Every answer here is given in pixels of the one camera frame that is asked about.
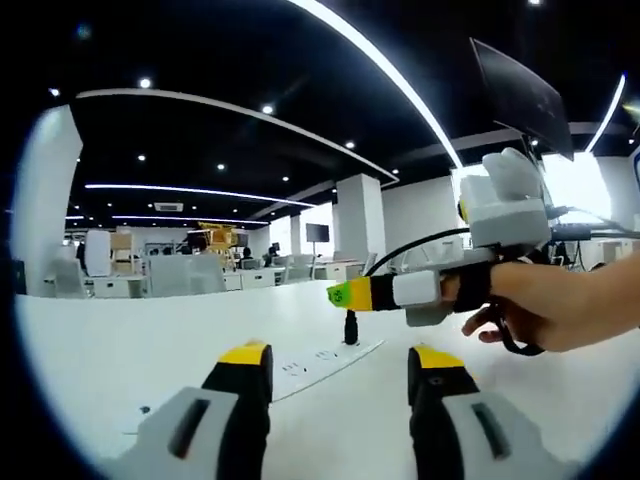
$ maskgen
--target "finger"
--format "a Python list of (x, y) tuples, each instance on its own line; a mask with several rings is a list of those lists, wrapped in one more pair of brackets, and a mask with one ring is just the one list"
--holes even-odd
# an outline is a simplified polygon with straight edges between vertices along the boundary
[(440, 282), (440, 295), (443, 301), (455, 302), (458, 298), (459, 289), (460, 277), (458, 275), (445, 277)]
[(462, 326), (462, 333), (468, 337), (477, 329), (479, 329), (482, 325), (490, 321), (491, 321), (491, 315), (489, 312), (489, 307), (484, 307), (475, 315), (472, 315), (471, 317), (469, 317), (469, 319)]
[(485, 332), (480, 332), (478, 338), (483, 343), (496, 343), (502, 341), (502, 333), (499, 330), (488, 330)]

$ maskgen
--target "monitor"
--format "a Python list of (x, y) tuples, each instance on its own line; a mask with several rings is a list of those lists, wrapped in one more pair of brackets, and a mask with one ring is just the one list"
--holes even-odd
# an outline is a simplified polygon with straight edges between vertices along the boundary
[(495, 48), (471, 39), (496, 122), (538, 139), (573, 160), (560, 94), (536, 73)]
[(249, 235), (245, 233), (236, 234), (236, 247), (248, 247), (249, 246)]
[(307, 223), (307, 242), (328, 243), (329, 225)]

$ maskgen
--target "black plug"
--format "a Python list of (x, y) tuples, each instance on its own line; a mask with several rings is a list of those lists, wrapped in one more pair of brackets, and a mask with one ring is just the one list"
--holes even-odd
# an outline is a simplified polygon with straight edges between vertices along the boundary
[(356, 312), (347, 310), (347, 316), (344, 319), (344, 343), (347, 345), (355, 345), (358, 342), (358, 319)]

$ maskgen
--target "computer monitor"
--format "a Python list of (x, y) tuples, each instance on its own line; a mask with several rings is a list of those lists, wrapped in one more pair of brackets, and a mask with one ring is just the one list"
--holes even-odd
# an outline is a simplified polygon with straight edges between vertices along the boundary
[(307, 223), (307, 242), (328, 243), (329, 225)]
[(249, 246), (249, 235), (246, 235), (244, 233), (238, 233), (236, 234), (236, 247), (248, 247)]
[(471, 39), (496, 122), (538, 139), (573, 160), (573, 144), (560, 94), (536, 73)]

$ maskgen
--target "ceiling light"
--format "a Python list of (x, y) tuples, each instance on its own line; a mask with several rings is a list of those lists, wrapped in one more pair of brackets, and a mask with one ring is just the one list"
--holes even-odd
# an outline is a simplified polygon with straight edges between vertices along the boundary
[(145, 217), (142, 215), (113, 215), (114, 220), (177, 220), (181, 222), (218, 222), (218, 223), (251, 223), (255, 225), (269, 225), (269, 222), (258, 220), (231, 220), (228, 218), (197, 218), (197, 217)]
[(427, 105), (422, 101), (418, 93), (413, 89), (409, 82), (407, 82), (398, 69), (393, 66), (393, 64), (382, 54), (382, 52), (380, 52), (380, 50), (376, 48), (375, 45), (373, 45), (358, 30), (347, 23), (342, 17), (321, 3), (315, 0), (289, 1), (325, 22), (367, 55), (378, 66), (378, 68), (380, 68), (380, 70), (382, 70), (391, 79), (391, 81), (396, 84), (405, 97), (407, 97), (407, 99), (413, 104), (418, 113), (420, 113), (420, 115), (422, 115), (422, 117), (427, 121), (433, 130), (433, 133), (436, 134), (440, 143), (442, 143), (442, 146), (451, 157), (451, 161), (454, 165), (457, 168), (462, 168), (462, 162), (453, 148), (453, 145), (451, 145), (449, 137), (447, 137), (447, 134), (433, 116), (431, 110), (429, 110), (429, 107), (427, 107)]
[(301, 207), (316, 207), (313, 203), (298, 202), (284, 198), (263, 197), (248, 193), (224, 192), (221, 190), (205, 190), (203, 188), (186, 187), (162, 187), (158, 185), (117, 185), (112, 183), (89, 183), (84, 186), (87, 190), (156, 190), (161, 192), (200, 193), (207, 195), (223, 195), (227, 197), (248, 198), (250, 200), (264, 200), (265, 202), (286, 203), (287, 205), (300, 205)]
[(611, 99), (611, 104), (609, 105), (609, 110), (607, 110), (607, 113), (605, 114), (604, 118), (602, 119), (602, 124), (600, 125), (600, 127), (596, 131), (596, 134), (593, 136), (593, 138), (589, 142), (589, 145), (587, 145), (587, 148), (585, 149), (585, 152), (589, 153), (589, 152), (591, 152), (591, 150), (593, 150), (593, 147), (596, 146), (596, 142), (598, 140), (600, 140), (600, 137), (604, 133), (605, 128), (607, 128), (607, 125), (609, 125), (609, 121), (611, 120), (611, 117), (613, 116), (613, 112), (615, 111), (616, 107), (618, 106), (618, 102), (620, 101), (620, 97), (622, 96), (622, 90), (624, 90), (624, 84), (625, 84), (626, 81), (627, 81), (627, 78), (624, 76), (624, 74), (622, 74), (622, 76), (620, 77), (620, 81), (618, 82), (618, 87), (616, 88), (616, 91), (613, 94), (613, 98)]

